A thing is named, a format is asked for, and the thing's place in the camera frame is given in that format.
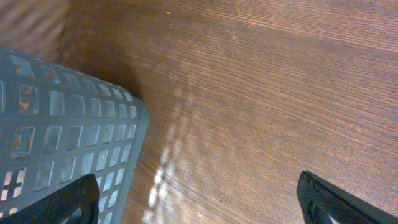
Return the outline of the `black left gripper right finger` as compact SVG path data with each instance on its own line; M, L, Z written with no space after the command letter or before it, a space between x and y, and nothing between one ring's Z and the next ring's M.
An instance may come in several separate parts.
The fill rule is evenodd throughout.
M397 224L397 217L309 171L300 174L297 197L306 224L333 222Z

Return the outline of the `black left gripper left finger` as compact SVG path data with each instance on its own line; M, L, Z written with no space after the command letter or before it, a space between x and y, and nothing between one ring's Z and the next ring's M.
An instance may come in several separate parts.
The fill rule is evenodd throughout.
M94 174L86 174L1 223L97 223L100 190Z

